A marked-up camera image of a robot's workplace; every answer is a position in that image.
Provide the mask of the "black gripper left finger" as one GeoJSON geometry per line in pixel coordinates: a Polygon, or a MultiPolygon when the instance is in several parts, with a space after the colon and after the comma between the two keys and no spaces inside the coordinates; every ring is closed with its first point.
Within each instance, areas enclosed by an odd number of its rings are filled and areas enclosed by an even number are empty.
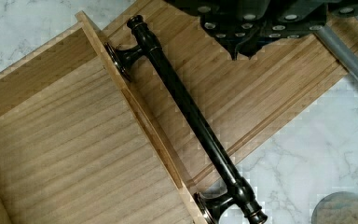
{"type": "Polygon", "coordinates": [[[230,15],[207,14],[200,17],[200,25],[228,52],[233,61],[239,55],[252,58],[262,49],[259,35],[263,23],[259,21],[239,21],[230,15]]]}

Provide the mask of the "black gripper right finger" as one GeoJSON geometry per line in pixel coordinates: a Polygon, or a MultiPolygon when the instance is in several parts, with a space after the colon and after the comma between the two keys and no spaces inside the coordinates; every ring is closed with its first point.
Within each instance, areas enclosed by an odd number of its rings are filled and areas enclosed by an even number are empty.
{"type": "Polygon", "coordinates": [[[297,39],[318,31],[326,20],[326,3],[274,3],[245,42],[245,56],[251,58],[281,38],[297,39]]]}

